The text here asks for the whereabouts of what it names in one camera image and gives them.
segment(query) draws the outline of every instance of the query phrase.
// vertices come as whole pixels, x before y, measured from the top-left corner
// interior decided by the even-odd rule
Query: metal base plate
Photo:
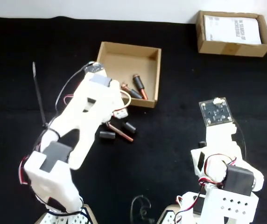
[[[82,212],[84,214],[87,214],[90,216],[93,224],[97,224],[97,221],[94,217],[94,214],[92,213],[90,207],[88,205],[84,206],[84,209],[82,209]],[[73,215],[68,217],[56,217],[51,214],[46,213],[43,215],[35,224],[88,224],[88,220],[83,215]]]

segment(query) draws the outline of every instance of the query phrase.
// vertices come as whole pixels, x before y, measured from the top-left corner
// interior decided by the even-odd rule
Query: small cardboard box
[[[97,62],[104,65],[108,77],[137,89],[133,75],[138,74],[145,86],[148,100],[132,98],[131,105],[154,108],[158,99],[162,50],[129,44],[102,42]]]
[[[205,37],[204,15],[222,17],[254,18],[258,21],[262,44],[228,43],[220,41],[207,41]],[[198,51],[205,54],[236,55],[263,57],[267,53],[267,25],[263,15],[253,13],[225,13],[199,11],[196,22]]]

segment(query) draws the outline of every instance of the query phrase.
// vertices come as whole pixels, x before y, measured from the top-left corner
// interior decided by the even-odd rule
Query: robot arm
[[[224,217],[228,217],[230,224],[248,224],[253,221],[258,204],[253,191],[262,189],[264,176],[243,160],[240,147],[232,141],[236,126],[226,99],[215,98],[199,104],[206,123],[207,145],[191,150],[191,155],[206,195],[184,194],[175,223],[223,224]],[[196,214],[193,207],[198,199],[203,206]]]
[[[117,116],[116,113],[119,118],[127,116],[119,82],[108,78],[99,63],[85,72],[72,100],[42,136],[40,150],[33,151],[24,165],[37,199],[55,212],[81,210],[83,200],[72,182],[70,169],[82,165],[99,125],[108,122],[113,114]],[[79,141],[74,148],[57,142],[73,129],[79,130]]]

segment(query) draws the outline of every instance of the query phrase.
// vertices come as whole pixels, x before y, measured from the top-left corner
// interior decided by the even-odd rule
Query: black wire
[[[52,129],[52,128],[49,128],[50,124],[54,121],[54,119],[55,119],[56,117],[57,117],[57,116],[54,116],[54,117],[50,120],[50,122],[49,122],[48,124],[46,124],[45,129],[40,133],[40,135],[39,135],[38,138],[36,139],[32,151],[35,151],[35,150],[36,150],[36,146],[38,145],[38,143],[41,141],[43,135],[44,135],[48,130],[51,130],[51,131],[55,132],[55,133],[58,135],[58,137],[60,138],[60,135],[59,135],[59,133],[58,133],[57,131],[55,131],[55,130]]]
[[[59,99],[65,89],[65,87],[67,86],[67,84],[78,74],[80,73],[82,70],[84,70],[87,66],[89,66],[90,64],[92,64],[94,62],[88,62],[87,64],[85,64],[82,68],[80,68],[76,73],[74,73],[68,80],[67,82],[64,84],[64,86],[62,87],[61,91],[59,92],[59,95],[57,96],[57,99],[56,99],[56,103],[55,103],[55,110],[56,110],[56,115],[59,114],[59,111],[58,111],[58,102],[59,102]]]
[[[197,198],[195,199],[195,200],[197,200],[197,201],[198,201],[198,199],[199,199],[199,197],[200,197],[200,193],[201,193],[202,187],[203,187],[203,185],[201,185],[200,190],[199,190],[199,193],[198,193],[198,196],[197,196]],[[182,212],[185,212],[185,211],[188,211],[188,210],[192,209],[192,208],[195,206],[195,204],[194,204],[192,207],[190,207],[190,208],[187,208],[187,209],[185,209],[185,210],[182,210],[182,211],[177,212],[176,215],[175,215],[175,217],[174,217],[174,224],[176,224],[176,217],[177,217],[178,214],[180,214],[180,213],[182,213]]]
[[[244,154],[245,154],[244,161],[246,161],[246,154],[247,153],[246,153],[246,140],[245,140],[245,136],[244,136],[244,133],[242,132],[242,129],[240,128],[240,126],[239,126],[239,124],[237,123],[236,120],[234,120],[234,123],[236,124],[236,127],[240,131],[240,134],[241,134],[242,144],[243,144]]]
[[[88,223],[93,224],[91,218],[87,214],[83,213],[82,211],[75,211],[75,212],[66,213],[66,214],[57,214],[57,213],[54,213],[52,211],[48,211],[48,213],[53,215],[53,216],[58,216],[58,217],[66,217],[66,216],[73,216],[73,215],[81,214],[81,215],[85,216],[88,219]]]

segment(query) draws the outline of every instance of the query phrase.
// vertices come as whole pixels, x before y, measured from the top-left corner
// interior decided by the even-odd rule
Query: black table surface
[[[197,192],[190,150],[205,139],[198,102],[226,97],[244,132],[248,161],[265,176],[254,223],[267,223],[267,55],[199,54],[191,24],[63,17],[0,19],[0,223],[34,223],[45,211],[19,184],[17,172],[42,131],[32,62],[49,120],[62,85],[96,60],[102,41],[162,48],[162,63],[156,108],[129,107],[138,129],[134,143],[96,138],[82,167],[72,171],[98,222],[129,223],[131,200],[142,194],[152,203],[148,216],[157,220],[176,195]],[[75,78],[66,93],[82,78]]]

